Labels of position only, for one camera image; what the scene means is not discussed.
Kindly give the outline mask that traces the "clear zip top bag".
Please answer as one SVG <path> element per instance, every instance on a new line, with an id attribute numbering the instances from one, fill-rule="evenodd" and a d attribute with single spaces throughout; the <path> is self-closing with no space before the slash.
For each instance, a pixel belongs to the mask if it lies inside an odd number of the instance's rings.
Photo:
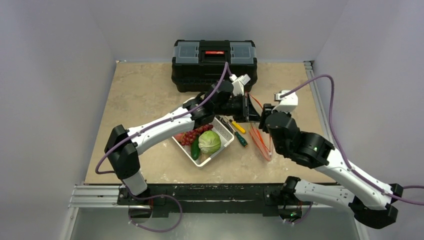
<path id="1" fill-rule="evenodd" d="M 272 143 L 271 137 L 267 133 L 265 133 L 261 129 L 259 129 L 258 127 L 259 127 L 259 122 L 249 122 L 248 133 L 249 133 L 256 149 L 260 152 L 262 158 L 266 162 L 271 162 L 272 159 L 273 159 L 274 145 Z"/>

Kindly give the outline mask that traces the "green cabbage head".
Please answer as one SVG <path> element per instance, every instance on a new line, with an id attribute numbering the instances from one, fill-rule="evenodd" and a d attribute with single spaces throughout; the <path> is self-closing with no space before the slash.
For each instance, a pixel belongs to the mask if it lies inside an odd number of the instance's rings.
<path id="1" fill-rule="evenodd" d="M 220 136 L 212 130 L 203 132 L 198 138 L 198 147 L 206 155 L 214 154 L 221 148 L 221 145 Z"/>

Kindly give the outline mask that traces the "pink peach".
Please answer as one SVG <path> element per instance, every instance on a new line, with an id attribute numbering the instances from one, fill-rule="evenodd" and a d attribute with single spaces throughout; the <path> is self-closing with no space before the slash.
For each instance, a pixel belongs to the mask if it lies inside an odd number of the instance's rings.
<path id="1" fill-rule="evenodd" d="M 178 133 L 178 134 L 174 135 L 173 137 L 175 138 L 175 140 L 177 142 L 181 142 L 182 139 L 183 139 L 183 137 L 184 137 L 184 135 L 185 135 L 185 133 Z"/>

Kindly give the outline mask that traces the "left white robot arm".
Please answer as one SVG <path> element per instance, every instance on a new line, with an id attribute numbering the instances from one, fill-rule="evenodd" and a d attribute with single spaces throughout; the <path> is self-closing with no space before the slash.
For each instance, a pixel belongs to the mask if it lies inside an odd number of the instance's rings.
<path id="1" fill-rule="evenodd" d="M 130 191 L 132 201 L 142 205 L 149 199 L 139 156 L 168 138 L 211 124 L 217 116 L 247 120 L 248 100 L 244 86 L 249 81 L 246 74 L 231 75 L 229 80 L 214 83 L 203 98 L 191 98 L 157 120 L 128 129 L 123 125 L 112 129 L 105 146 L 105 157 L 117 178 Z"/>

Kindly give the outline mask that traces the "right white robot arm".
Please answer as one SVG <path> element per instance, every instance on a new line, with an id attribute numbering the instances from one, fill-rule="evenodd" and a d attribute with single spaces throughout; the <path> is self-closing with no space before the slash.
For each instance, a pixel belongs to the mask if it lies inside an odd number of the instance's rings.
<path id="1" fill-rule="evenodd" d="M 348 211 L 358 222 L 373 229 L 396 222 L 399 211 L 393 203 L 402 196 L 402 186 L 381 182 L 345 161 L 325 137 L 301 131 L 290 113 L 277 111 L 269 103 L 262 108 L 259 128 L 270 135 L 277 154 L 337 182 L 322 185 L 289 176 L 280 191 L 284 202 L 316 202 Z"/>

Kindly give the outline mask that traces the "white plastic basket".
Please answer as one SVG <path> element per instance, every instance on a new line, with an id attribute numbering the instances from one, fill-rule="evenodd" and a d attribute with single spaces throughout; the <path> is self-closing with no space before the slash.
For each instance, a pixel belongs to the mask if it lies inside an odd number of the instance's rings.
<path id="1" fill-rule="evenodd" d="M 191 146 L 190 145 L 181 145 L 178 141 L 172 137 L 172 140 L 177 143 L 178 147 L 183 151 L 183 153 L 188 157 L 188 159 L 198 168 L 202 168 L 208 163 L 210 163 L 219 153 L 226 149 L 235 139 L 235 135 L 232 134 L 228 129 L 226 129 L 223 124 L 215 117 L 212 123 L 213 125 L 211 131 L 216 132 L 221 139 L 221 148 L 212 155 L 204 154 L 201 152 L 198 160 L 193 160 L 191 157 Z"/>

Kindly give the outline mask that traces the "red grape bunch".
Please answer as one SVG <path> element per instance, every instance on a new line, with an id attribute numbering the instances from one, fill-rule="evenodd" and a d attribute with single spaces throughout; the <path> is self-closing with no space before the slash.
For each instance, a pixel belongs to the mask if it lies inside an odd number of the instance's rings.
<path id="1" fill-rule="evenodd" d="M 203 134 L 206 131 L 212 130 L 213 128 L 214 127 L 212 124 L 206 124 L 194 130 L 187 131 L 181 135 L 178 142 L 182 146 L 190 146 L 197 137 L 199 137 L 201 134 Z"/>

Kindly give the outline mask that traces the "dark green cucumber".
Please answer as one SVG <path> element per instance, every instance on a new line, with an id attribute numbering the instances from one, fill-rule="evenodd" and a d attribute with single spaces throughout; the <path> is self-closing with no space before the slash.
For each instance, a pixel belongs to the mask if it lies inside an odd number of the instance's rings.
<path id="1" fill-rule="evenodd" d="M 199 137 L 196 136 L 193 140 L 193 142 L 190 145 L 190 155 L 191 158 L 196 161 L 199 159 L 200 155 L 201 155 L 201 150 L 199 147 Z"/>

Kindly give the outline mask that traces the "black plastic toolbox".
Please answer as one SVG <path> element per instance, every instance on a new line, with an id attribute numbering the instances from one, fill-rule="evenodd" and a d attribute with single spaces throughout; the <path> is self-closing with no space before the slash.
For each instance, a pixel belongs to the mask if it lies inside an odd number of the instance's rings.
<path id="1" fill-rule="evenodd" d="M 173 46 L 171 80 L 181 93 L 205 92 L 217 82 L 228 63 L 231 74 L 247 74 L 244 89 L 252 90 L 258 80 L 256 45 L 252 40 L 177 40 Z"/>

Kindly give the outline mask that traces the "yellow handled screwdriver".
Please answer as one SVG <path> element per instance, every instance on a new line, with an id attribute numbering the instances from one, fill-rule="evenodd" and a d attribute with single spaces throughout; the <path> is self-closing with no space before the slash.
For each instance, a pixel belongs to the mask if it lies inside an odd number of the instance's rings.
<path id="1" fill-rule="evenodd" d="M 235 120 L 233 120 L 232 118 L 229 118 L 227 116 L 224 116 L 224 118 L 234 127 L 235 131 L 237 131 L 241 134 L 246 133 L 246 130 L 239 123 L 237 123 Z"/>

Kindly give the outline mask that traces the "green handled screwdriver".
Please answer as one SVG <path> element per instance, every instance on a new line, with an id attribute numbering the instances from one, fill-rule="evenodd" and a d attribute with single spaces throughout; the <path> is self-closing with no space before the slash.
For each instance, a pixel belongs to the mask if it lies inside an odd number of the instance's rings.
<path id="1" fill-rule="evenodd" d="M 243 147 L 247 147 L 248 143 L 247 141 L 240 135 L 240 133 L 238 131 L 236 131 L 230 124 L 229 121 L 224 120 L 223 121 L 224 124 L 226 125 L 226 127 L 228 128 L 228 130 L 237 138 L 238 142 L 243 146 Z"/>

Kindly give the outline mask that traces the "aluminium table edge rail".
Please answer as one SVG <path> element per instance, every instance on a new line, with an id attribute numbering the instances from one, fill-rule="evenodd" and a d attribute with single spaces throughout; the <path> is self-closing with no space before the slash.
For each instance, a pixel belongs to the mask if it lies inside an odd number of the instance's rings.
<path id="1" fill-rule="evenodd" d="M 305 68 L 307 79 L 311 80 L 311 79 L 315 78 L 312 62 L 311 61 L 304 61 L 303 65 L 304 65 L 304 68 Z M 321 128 L 323 130 L 323 136 L 328 141 L 330 141 L 334 145 L 335 148 L 337 148 L 338 146 L 335 143 L 333 135 L 331 133 L 330 125 L 329 125 L 327 114 L 326 114 L 326 108 L 323 105 L 321 95 L 320 95 L 320 92 L 319 92 L 319 89 L 318 89 L 318 80 L 311 81 L 309 83 L 309 86 L 310 86 L 310 89 L 311 89 L 311 92 L 312 92 L 315 107 L 317 109 L 320 125 L 321 125 Z"/>

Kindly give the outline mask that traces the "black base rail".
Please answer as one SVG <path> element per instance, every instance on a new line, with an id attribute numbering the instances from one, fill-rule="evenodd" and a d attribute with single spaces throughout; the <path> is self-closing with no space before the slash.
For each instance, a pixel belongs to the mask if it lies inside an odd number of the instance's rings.
<path id="1" fill-rule="evenodd" d="M 158 183 L 149 184 L 146 191 L 133 197 L 121 186 L 117 204 L 131 209 L 147 207 L 154 218 L 180 212 L 278 217 L 287 216 L 288 210 L 296 206 L 309 205 L 283 188 L 283 183 Z"/>

